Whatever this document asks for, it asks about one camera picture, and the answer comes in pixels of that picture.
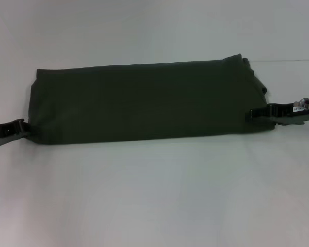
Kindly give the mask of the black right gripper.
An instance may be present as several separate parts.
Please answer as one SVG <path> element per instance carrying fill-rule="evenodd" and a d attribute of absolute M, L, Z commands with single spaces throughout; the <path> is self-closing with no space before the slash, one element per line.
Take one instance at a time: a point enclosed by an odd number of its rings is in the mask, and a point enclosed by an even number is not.
<path fill-rule="evenodd" d="M 307 109 L 295 107 L 293 103 L 289 104 L 268 104 L 265 107 L 249 110 L 245 114 L 246 121 L 270 121 L 276 125 L 303 125 L 309 121 L 309 102 Z"/>

